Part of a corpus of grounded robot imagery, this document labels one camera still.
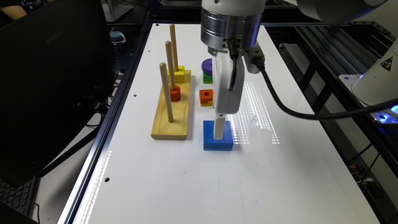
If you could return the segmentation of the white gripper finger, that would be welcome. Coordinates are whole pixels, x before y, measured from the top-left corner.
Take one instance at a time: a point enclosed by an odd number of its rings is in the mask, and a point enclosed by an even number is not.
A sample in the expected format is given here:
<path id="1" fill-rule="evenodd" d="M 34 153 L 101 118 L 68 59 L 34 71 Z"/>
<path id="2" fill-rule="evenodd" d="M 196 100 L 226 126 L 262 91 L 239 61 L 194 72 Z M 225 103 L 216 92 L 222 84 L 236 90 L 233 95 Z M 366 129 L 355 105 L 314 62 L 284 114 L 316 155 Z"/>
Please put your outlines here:
<path id="1" fill-rule="evenodd" d="M 215 113 L 213 137 L 215 140 L 222 140 L 224 133 L 224 114 Z"/>

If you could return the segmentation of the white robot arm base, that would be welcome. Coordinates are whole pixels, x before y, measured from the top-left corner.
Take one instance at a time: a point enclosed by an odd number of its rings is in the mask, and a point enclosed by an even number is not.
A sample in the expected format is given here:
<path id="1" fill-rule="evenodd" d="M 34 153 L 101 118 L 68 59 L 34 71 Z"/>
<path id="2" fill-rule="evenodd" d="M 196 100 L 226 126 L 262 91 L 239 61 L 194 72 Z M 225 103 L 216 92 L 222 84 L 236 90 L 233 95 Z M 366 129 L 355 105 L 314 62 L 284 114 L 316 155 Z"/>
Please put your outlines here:
<path id="1" fill-rule="evenodd" d="M 362 75 L 340 75 L 340 81 L 365 106 L 397 99 L 397 42 Z"/>

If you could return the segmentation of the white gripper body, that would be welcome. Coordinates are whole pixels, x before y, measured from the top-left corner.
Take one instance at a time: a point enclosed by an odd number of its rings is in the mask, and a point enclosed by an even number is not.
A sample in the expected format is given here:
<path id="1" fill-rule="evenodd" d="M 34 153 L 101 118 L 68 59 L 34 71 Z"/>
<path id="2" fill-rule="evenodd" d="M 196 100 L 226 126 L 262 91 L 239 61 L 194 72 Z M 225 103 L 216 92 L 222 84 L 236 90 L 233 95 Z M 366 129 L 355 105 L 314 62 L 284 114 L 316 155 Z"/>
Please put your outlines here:
<path id="1" fill-rule="evenodd" d="M 213 59 L 213 108 L 217 113 L 235 114 L 239 110 L 244 85 L 244 64 L 242 57 L 236 62 L 236 79 L 230 90 L 233 60 L 227 52 L 217 52 Z"/>

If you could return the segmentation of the person forearm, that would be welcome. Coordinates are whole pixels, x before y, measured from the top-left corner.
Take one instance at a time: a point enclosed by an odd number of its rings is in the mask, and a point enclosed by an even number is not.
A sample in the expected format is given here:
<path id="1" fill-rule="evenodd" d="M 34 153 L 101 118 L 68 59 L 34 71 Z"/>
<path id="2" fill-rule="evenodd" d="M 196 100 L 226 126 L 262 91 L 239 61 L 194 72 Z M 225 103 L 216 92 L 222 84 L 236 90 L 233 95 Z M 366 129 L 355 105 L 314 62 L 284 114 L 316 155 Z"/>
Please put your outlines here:
<path id="1" fill-rule="evenodd" d="M 20 19 L 27 15 L 22 6 L 2 6 L 1 11 L 13 20 Z"/>

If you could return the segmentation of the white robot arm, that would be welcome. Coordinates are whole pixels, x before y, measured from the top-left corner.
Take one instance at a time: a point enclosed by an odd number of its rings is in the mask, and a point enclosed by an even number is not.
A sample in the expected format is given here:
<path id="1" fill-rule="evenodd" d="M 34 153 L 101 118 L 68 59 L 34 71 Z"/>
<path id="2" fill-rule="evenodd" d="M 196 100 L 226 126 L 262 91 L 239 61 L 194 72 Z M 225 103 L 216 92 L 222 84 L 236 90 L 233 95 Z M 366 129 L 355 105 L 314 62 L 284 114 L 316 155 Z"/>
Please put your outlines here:
<path id="1" fill-rule="evenodd" d="M 352 87 L 355 97 L 366 108 L 335 114 L 303 114 L 286 107 L 277 96 L 265 71 L 265 58 L 257 43 L 265 1 L 203 1 L 201 4 L 201 41 L 214 56 L 213 108 L 216 113 L 213 137 L 224 137 L 225 116 L 239 110 L 245 72 L 262 73 L 278 107 L 301 119 L 342 119 L 392 108 L 397 90 L 392 68 L 375 63 Z"/>

